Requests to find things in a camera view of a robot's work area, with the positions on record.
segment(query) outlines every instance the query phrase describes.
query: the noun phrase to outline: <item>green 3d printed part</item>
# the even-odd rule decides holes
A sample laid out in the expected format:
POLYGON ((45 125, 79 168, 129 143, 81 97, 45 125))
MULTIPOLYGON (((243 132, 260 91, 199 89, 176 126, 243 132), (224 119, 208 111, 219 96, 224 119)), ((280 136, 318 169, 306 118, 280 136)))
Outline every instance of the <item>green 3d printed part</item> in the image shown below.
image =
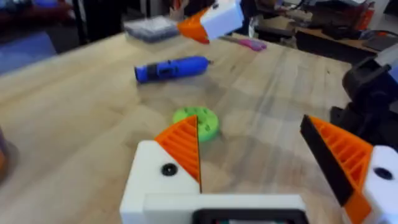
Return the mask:
POLYGON ((173 116, 173 123, 192 116, 198 116, 198 139, 200 142, 213 139, 220 128, 217 116, 211 110, 204 107, 186 107, 177 110, 173 116))

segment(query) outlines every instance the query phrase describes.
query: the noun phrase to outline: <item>white plastic block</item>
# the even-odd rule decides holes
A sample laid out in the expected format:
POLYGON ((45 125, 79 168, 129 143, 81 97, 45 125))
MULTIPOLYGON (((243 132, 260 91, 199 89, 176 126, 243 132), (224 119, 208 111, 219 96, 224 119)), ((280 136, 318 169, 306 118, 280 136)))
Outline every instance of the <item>white plastic block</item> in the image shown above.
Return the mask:
POLYGON ((240 28, 243 19, 240 1, 219 0, 200 18, 200 23, 208 40, 214 40, 240 28))
POLYGON ((374 147, 363 194, 372 207, 365 223, 398 224, 398 153, 393 148, 374 147))
POLYGON ((123 224, 146 224, 144 200, 148 194, 199 194, 199 183, 156 141, 138 144, 132 163, 120 214, 123 224), (170 177, 161 173, 164 164, 173 163, 178 172, 170 177))
POLYGON ((220 209, 298 209, 305 212, 299 195, 148 195, 144 213, 147 224, 189 224, 194 211, 220 209))

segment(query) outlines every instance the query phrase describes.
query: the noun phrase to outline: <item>pink object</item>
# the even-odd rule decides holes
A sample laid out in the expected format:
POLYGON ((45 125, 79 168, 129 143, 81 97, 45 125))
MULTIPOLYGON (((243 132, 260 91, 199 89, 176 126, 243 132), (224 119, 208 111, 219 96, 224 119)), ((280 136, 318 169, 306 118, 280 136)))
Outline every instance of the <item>pink object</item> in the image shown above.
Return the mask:
POLYGON ((250 47, 254 51, 262 51, 267 48, 267 45, 261 41, 250 40, 250 39, 242 39, 239 40, 238 44, 250 47))
POLYGON ((224 36, 224 37, 220 37, 223 40, 229 41, 229 42, 233 42, 233 43, 237 43, 246 47, 249 47, 250 49, 254 50, 254 51, 262 51, 264 49, 267 48, 267 45, 263 42, 261 42, 260 40, 253 40, 253 39, 238 39, 235 37, 231 37, 231 36, 224 36))

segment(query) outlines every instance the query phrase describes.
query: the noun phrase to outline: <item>black screw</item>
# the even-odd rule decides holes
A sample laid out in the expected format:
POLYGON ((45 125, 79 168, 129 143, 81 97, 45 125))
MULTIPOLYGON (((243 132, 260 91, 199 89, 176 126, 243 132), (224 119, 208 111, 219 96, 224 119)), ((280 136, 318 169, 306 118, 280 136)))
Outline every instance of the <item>black screw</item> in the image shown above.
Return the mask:
POLYGON ((178 167, 173 163, 164 164, 162 166, 162 174, 171 177, 175 175, 178 171, 178 167))
POLYGON ((383 178, 385 180, 392 180, 394 178, 394 176, 391 174, 391 172, 385 168, 377 167, 377 168, 374 168, 373 171, 376 173, 376 175, 378 175, 380 178, 383 178))

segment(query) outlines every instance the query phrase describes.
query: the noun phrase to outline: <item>wooden table surface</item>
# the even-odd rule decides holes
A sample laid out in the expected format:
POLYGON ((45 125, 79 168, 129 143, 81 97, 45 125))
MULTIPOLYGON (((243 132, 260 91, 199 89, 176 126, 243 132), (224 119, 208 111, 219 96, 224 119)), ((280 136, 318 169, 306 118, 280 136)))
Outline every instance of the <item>wooden table surface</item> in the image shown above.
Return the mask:
POLYGON ((341 211, 299 133, 302 116, 328 119, 348 101, 347 63, 268 44, 261 52, 177 37, 146 45, 117 35, 0 77, 0 125, 11 169, 0 183, 0 223, 119 223, 137 143, 175 110, 206 106, 219 136, 200 145, 206 193, 293 193, 311 223, 341 211), (137 85, 134 66, 203 55, 204 75, 137 85))

